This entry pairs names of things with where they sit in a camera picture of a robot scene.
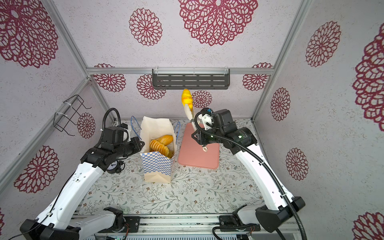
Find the clock face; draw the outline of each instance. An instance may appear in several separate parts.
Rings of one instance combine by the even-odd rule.
[[[112,170],[112,169],[114,169],[117,165],[118,165],[118,162],[117,162],[117,161],[114,161],[113,163],[111,163],[111,164],[109,165],[109,167],[107,168],[107,170]]]

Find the pink cutting board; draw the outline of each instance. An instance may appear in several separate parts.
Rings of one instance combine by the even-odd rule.
[[[208,151],[204,152],[203,147],[191,137],[192,133],[194,133],[194,129],[192,123],[189,122],[185,127],[183,141],[181,142],[179,164],[210,169],[218,168],[219,144],[208,144]]]

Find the paper bag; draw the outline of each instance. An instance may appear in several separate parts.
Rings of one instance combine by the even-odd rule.
[[[168,158],[159,152],[150,152],[149,144],[153,139],[163,135],[172,135],[173,142],[167,147],[174,152],[172,158]],[[140,151],[144,169],[144,181],[170,183],[172,166],[176,157],[176,135],[172,123],[167,118],[144,117],[141,123],[140,138],[145,143]]]

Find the blue checkered pattern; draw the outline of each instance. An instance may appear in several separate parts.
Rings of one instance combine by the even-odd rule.
[[[169,159],[159,152],[140,153],[143,161],[144,173],[160,172],[170,176],[175,155]]]

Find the black wire rack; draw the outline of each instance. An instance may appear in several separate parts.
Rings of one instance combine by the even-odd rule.
[[[76,97],[76,99],[73,100],[72,103],[69,103],[69,101],[72,100],[74,97]],[[77,108],[74,108],[73,105],[76,103],[76,101],[79,101],[79,102],[80,102],[80,105],[79,105]],[[68,104],[68,105],[70,106],[70,108],[68,108],[64,113],[55,113],[55,115],[53,116],[53,126],[54,126],[57,130],[59,130],[60,132],[63,132],[63,131],[64,131],[64,132],[66,132],[69,136],[75,136],[75,135],[69,134],[69,133],[67,132],[67,130],[65,130],[66,126],[67,126],[70,122],[77,126],[77,124],[74,123],[74,122],[72,121],[72,118],[73,118],[73,116],[74,116],[75,114],[78,114],[78,115],[80,116],[78,110],[79,110],[79,108],[80,108],[81,106],[83,106],[85,109],[91,109],[92,107],[87,108],[87,107],[84,105],[84,100],[83,100],[78,94],[73,95],[72,97],[70,97],[70,98],[68,98],[67,100],[65,100],[63,103]],[[72,116],[69,118],[68,115],[66,114],[66,112],[67,112],[69,109],[71,109],[71,108],[74,110],[74,113],[73,113]],[[66,119],[68,119],[68,121],[66,122],[66,124],[64,125],[64,127],[62,127],[61,125],[59,125],[59,122],[60,122],[60,119],[61,119],[61,118],[59,118],[59,120],[56,122],[56,117],[57,117],[58,115],[62,115],[62,116],[64,116]]]

